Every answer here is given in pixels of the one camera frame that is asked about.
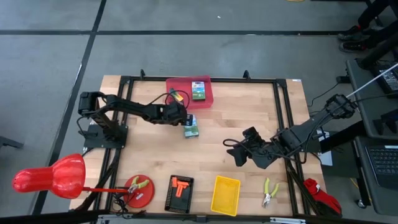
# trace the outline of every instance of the yellow tray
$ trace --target yellow tray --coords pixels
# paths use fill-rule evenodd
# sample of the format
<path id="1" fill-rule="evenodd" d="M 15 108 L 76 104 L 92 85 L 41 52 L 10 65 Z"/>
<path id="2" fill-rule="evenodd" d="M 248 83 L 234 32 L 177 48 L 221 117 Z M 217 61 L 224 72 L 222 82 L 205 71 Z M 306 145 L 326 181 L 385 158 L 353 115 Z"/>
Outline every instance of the yellow tray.
<path id="1" fill-rule="evenodd" d="M 241 182 L 228 177 L 217 176 L 214 184 L 211 211 L 236 216 L 238 211 Z"/>

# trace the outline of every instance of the red round base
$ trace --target red round base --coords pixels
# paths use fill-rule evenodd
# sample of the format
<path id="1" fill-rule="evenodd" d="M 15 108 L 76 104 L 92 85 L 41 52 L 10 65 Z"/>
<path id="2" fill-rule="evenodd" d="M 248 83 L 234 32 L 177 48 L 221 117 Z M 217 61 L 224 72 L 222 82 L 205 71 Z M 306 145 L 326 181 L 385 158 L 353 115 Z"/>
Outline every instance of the red round base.
<path id="1" fill-rule="evenodd" d="M 131 177 L 125 187 L 130 187 L 132 180 L 138 176 L 137 183 L 141 183 L 145 180 L 149 180 L 149 183 L 141 188 L 134 191 L 131 195 L 123 196 L 123 200 L 132 208 L 142 208 L 149 204 L 149 202 L 154 198 L 155 195 L 155 185 L 153 181 L 145 175 L 135 175 Z"/>

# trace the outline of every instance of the wooden table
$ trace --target wooden table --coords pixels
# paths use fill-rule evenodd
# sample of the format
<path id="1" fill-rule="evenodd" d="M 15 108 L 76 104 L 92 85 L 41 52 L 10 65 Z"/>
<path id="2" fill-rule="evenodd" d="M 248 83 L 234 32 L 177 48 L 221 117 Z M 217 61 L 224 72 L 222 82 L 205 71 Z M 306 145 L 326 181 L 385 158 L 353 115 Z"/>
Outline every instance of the wooden table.
<path id="1" fill-rule="evenodd" d="M 116 95 L 120 78 L 116 75 L 104 76 L 100 91 Z M 294 123 L 301 124 L 309 119 L 303 86 L 300 80 L 286 81 Z M 238 215 L 291 216 L 284 160 L 276 160 L 265 170 L 256 167 L 251 159 L 242 167 L 236 167 L 234 158 L 226 153 L 228 147 L 222 145 L 226 138 L 242 140 L 242 131 L 251 126 L 257 129 L 263 139 L 275 134 L 278 124 L 272 84 L 211 85 L 214 96 L 212 107 L 188 111 L 197 117 L 198 138 L 185 139 L 181 126 L 153 125 L 137 116 L 128 116 L 129 133 L 119 161 L 116 186 L 123 186 L 136 174 L 149 176 L 155 184 L 155 195 L 145 210 L 148 213 L 168 213 L 164 206 L 170 175 L 193 177 L 195 185 L 190 213 L 218 215 L 210 210 L 210 205 L 216 176 L 222 175 L 241 181 Z M 146 104 L 165 91 L 165 82 L 135 81 L 131 100 Z M 282 90 L 280 100 L 286 125 Z M 94 187 L 98 182 L 103 154 L 104 149 L 94 149 L 85 156 L 85 186 Z M 303 172 L 305 178 L 315 179 L 326 190 L 320 163 L 311 154 L 308 154 L 307 163 L 303 165 Z M 266 177 L 271 180 L 271 188 L 280 182 L 279 191 L 267 209 L 261 207 Z M 298 209 L 302 213 L 300 191 L 297 186 L 295 189 Z M 87 196 L 88 192 L 83 192 L 71 201 L 70 208 L 79 206 Z M 104 207 L 105 198 L 106 194 L 103 194 L 101 208 Z"/>

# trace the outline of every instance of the black shoe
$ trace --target black shoe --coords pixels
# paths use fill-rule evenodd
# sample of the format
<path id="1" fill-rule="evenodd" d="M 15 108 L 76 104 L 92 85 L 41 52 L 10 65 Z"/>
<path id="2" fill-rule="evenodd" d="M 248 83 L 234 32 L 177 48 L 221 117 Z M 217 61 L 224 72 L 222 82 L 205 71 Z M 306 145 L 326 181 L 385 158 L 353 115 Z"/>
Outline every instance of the black shoe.
<path id="1" fill-rule="evenodd" d="M 353 26 L 351 29 L 337 34 L 339 40 L 361 40 L 362 33 L 358 26 Z"/>
<path id="2" fill-rule="evenodd" d="M 339 49 L 342 52 L 353 53 L 353 52 L 362 52 L 366 50 L 366 46 L 363 41 L 344 42 L 340 44 Z"/>

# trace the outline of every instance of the red lamp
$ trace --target red lamp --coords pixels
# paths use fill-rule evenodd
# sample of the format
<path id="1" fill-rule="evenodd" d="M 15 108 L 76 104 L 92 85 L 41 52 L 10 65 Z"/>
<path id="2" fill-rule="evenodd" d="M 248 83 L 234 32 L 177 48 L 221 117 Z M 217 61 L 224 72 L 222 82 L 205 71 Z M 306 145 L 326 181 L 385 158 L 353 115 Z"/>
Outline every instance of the red lamp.
<path id="1" fill-rule="evenodd" d="M 83 190 L 86 167 L 80 154 L 72 154 L 58 160 L 50 167 L 24 169 L 14 177 L 17 192 L 50 190 L 63 198 L 77 198 Z"/>

